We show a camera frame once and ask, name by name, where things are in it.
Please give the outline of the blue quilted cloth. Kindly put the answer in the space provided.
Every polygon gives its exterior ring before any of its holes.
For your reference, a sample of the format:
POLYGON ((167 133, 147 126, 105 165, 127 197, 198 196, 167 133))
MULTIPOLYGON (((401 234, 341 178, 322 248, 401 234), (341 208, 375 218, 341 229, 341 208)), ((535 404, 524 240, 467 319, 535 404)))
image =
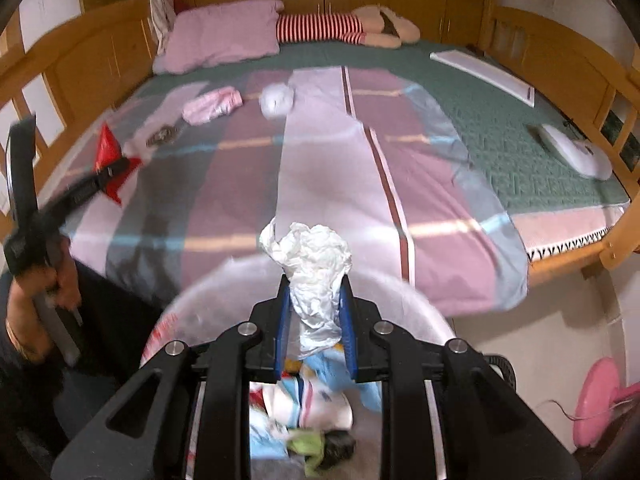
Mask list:
POLYGON ((345 353, 341 349, 332 348, 307 356, 304 359, 318 378, 332 391, 342 392, 357 389, 361 404, 369 411, 382 412, 382 386, 379 382, 363 382, 358 384, 352 379, 346 365, 345 353))

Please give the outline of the pink pillow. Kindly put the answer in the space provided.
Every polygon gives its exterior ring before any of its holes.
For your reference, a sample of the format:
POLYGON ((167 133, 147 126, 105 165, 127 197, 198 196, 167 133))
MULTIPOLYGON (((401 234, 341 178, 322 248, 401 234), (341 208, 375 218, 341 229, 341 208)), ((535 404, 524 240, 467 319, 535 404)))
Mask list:
POLYGON ((280 52, 280 0, 242 0, 181 12, 155 58, 155 75, 182 75, 280 52))

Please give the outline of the pink plastic wrapper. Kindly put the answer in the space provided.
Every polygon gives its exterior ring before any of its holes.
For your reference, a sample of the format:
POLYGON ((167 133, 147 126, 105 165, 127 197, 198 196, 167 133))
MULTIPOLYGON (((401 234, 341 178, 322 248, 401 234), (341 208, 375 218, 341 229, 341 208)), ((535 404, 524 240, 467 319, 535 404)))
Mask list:
POLYGON ((220 116, 230 115, 243 105, 239 90, 233 87, 215 89, 186 102, 182 119, 191 126, 200 126, 220 116))

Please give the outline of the white tissue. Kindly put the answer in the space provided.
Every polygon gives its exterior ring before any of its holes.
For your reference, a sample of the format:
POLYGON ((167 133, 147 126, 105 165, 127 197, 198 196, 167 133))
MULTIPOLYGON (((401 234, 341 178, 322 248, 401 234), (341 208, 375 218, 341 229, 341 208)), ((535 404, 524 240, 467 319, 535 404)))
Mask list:
POLYGON ((322 224, 300 222, 291 223, 285 236, 277 238, 276 222, 270 221, 260 232, 258 245, 288 279, 296 315, 288 356, 303 360, 338 344, 341 284, 352 268, 346 240, 322 224))

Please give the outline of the red plastic wrapper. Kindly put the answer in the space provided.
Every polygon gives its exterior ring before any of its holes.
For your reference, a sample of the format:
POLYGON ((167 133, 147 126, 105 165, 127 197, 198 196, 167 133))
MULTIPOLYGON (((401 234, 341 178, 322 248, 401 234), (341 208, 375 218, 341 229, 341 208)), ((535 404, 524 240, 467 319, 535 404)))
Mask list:
POLYGON ((104 122, 100 129, 93 164, 93 169, 96 172, 106 174, 102 192, 114 203, 121 205, 122 199, 119 196, 119 190, 141 164, 142 160, 139 157, 127 157, 122 154, 122 147, 111 128, 104 122))

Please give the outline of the white plastic trash bag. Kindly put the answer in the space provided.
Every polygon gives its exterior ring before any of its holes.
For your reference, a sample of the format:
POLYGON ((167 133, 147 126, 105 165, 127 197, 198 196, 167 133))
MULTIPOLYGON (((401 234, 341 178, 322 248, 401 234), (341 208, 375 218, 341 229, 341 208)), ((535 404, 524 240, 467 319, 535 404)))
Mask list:
MULTIPOLYGON (((148 362, 169 341, 181 340, 195 347, 248 320, 255 304, 277 295, 281 275, 281 270, 267 256, 225 262, 184 290, 165 309, 146 342, 142 361, 148 362)), ((416 339, 444 344, 454 336, 449 324, 422 292, 399 278, 378 271, 352 271, 349 281, 356 296, 374 302, 382 318, 405 328, 416 339)), ((319 379, 304 362, 302 376, 319 379)), ((250 390, 262 394, 262 386, 254 384, 250 390)), ((342 393, 354 415, 352 428, 347 431, 355 440, 355 451, 348 460, 326 472, 320 471, 321 476, 317 478, 376 479, 381 468, 382 412, 367 410, 360 402, 357 389, 342 393)), ((271 419, 265 404, 250 408, 253 478, 305 478, 302 459, 286 447, 298 432, 271 419)))

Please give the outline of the wooden bed frame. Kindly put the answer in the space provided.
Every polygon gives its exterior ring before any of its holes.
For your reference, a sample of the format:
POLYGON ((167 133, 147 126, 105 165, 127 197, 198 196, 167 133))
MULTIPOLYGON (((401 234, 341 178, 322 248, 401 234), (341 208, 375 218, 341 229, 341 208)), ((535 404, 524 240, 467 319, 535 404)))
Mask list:
MULTIPOLYGON (((1 59, 1 101, 18 116, 30 109, 24 89, 42 77, 63 130, 36 139, 41 190, 55 168, 104 110, 122 104, 151 75, 153 40, 146 0, 102 6, 47 32, 29 50, 11 44, 1 59)), ((603 240, 532 266, 540 284, 601 263, 614 269, 639 249, 639 166, 623 148, 639 121, 639 69, 626 68, 586 37, 539 14, 484 0, 475 45, 532 84, 600 146, 631 204, 603 240)))

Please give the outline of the striped plush doll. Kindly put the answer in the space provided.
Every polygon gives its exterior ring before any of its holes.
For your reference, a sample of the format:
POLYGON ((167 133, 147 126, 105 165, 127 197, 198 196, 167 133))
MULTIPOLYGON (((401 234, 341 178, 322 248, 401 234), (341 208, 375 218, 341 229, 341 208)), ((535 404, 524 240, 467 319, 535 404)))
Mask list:
POLYGON ((416 44, 421 32, 386 6, 362 6, 349 13, 285 14, 276 26, 280 44, 339 41, 382 49, 416 44))

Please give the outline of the white flat board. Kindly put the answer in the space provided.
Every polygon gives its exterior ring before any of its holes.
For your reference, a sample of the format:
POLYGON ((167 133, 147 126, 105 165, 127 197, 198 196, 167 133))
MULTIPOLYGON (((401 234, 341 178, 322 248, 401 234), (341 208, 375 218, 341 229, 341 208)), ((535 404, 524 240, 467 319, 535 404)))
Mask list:
POLYGON ((448 50, 432 52, 430 59, 455 70, 460 70, 460 72, 484 81, 486 84, 491 84, 529 107, 535 106, 536 91, 533 86, 476 56, 457 50, 448 50))

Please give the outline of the striped paper cup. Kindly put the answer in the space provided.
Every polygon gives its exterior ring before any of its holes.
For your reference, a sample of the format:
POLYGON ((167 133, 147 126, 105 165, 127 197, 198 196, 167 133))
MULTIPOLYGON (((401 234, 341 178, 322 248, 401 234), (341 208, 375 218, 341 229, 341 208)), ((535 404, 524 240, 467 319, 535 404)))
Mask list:
POLYGON ((291 429, 349 430, 354 415, 344 393, 317 378, 285 377, 262 386, 268 416, 291 429))

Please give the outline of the plaid pink grey quilt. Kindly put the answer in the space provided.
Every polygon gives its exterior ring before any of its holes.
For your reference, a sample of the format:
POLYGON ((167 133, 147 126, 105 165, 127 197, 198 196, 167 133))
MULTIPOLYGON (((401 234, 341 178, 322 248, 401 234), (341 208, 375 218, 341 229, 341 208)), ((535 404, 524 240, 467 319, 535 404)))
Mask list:
POLYGON ((254 70, 224 82, 243 105, 200 126, 182 108, 208 81, 130 98, 106 118, 142 164, 122 204, 94 198, 67 221, 74 256, 147 300, 167 304, 231 259, 256 255, 270 222, 323 224, 355 271, 399 278, 443 314, 508 310, 526 296, 518 230, 461 136, 418 84, 386 70, 254 70), (292 110, 262 116, 268 84, 292 110))

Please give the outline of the green bed mat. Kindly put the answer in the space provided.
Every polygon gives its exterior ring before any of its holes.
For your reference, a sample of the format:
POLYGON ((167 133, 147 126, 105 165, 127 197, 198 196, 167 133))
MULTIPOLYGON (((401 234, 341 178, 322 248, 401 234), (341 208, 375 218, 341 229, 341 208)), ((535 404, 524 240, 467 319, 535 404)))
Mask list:
POLYGON ((185 75, 154 76, 136 93, 165 94, 195 81, 223 84, 253 70, 340 65, 365 70, 382 68, 420 84, 438 102, 460 134, 473 164, 484 171, 510 214, 628 203, 628 194, 619 180, 583 178, 539 142, 537 126, 564 127, 563 116, 548 101, 537 96, 535 106, 529 107, 484 81, 432 61, 430 55, 438 49, 428 41, 398 50, 341 42, 286 44, 278 55, 269 58, 200 68, 185 75))

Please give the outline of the white handheld vacuum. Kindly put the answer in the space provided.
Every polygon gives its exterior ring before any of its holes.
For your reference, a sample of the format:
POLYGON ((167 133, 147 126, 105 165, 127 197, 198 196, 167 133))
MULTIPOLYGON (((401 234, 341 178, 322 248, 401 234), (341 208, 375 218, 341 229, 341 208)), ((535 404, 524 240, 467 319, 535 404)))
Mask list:
POLYGON ((542 144, 581 177, 606 181, 613 174, 612 162, 597 145, 587 140, 572 140, 552 125, 538 127, 542 144))

